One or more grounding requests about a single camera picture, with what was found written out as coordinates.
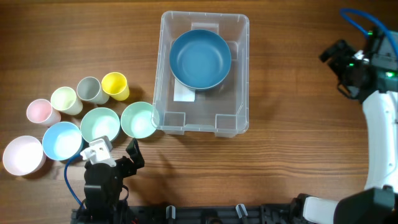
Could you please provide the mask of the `light blue bowl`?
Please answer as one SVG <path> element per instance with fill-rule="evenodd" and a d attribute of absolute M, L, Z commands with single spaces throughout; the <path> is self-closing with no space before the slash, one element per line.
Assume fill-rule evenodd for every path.
<path fill-rule="evenodd" d="M 59 122 L 46 130 L 42 147 L 45 155 L 55 161 L 65 161 L 77 155 L 83 147 L 80 129 L 71 122 Z"/>

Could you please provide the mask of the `pale pink bowl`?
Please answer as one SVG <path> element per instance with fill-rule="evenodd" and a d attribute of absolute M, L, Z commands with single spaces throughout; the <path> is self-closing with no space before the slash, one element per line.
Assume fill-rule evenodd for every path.
<path fill-rule="evenodd" d="M 41 142 L 33 136 L 13 139 L 5 148 L 2 161 L 8 173 L 23 176 L 39 170 L 46 160 Z"/>

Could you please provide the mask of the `clear plastic storage container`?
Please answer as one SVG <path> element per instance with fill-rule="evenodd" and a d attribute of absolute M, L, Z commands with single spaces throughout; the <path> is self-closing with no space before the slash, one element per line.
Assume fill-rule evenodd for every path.
<path fill-rule="evenodd" d="M 226 79 L 210 90 L 195 90 L 194 102 L 174 101 L 175 77 L 169 65 L 174 41 L 183 33 L 206 29 L 220 35 L 232 55 Z M 160 23 L 153 106 L 157 129 L 167 134 L 211 132 L 231 138 L 249 127 L 249 19 L 244 14 L 167 11 Z"/>

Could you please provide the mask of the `dark blue bowl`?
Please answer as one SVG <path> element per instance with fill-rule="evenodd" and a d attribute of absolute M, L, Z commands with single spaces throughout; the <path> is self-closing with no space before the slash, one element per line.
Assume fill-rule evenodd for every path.
<path fill-rule="evenodd" d="M 190 30 L 171 46 L 169 65 L 175 79 L 194 90 L 209 90 L 224 81 L 232 55 L 226 41 L 204 29 Z"/>

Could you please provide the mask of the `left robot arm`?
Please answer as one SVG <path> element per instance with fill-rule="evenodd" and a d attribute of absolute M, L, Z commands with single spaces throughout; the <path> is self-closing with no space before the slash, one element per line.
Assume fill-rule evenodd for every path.
<path fill-rule="evenodd" d="M 123 184 L 127 177 L 136 175 L 145 165 L 137 139 L 133 139 L 126 152 L 128 156 L 114 159 L 110 153 L 112 145 L 107 136 L 97 138 L 80 152 L 85 164 L 86 214 L 94 223 L 135 223 L 127 199 L 121 199 Z"/>

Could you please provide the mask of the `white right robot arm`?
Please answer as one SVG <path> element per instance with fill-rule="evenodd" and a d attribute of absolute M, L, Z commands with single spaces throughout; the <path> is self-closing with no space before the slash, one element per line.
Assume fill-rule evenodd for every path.
<path fill-rule="evenodd" d="M 397 223 L 397 58 L 385 35 L 356 51 L 345 40 L 320 60 L 338 77 L 338 91 L 361 103 L 368 130 L 364 190 L 340 201 L 300 195 L 287 214 L 292 223 Z"/>

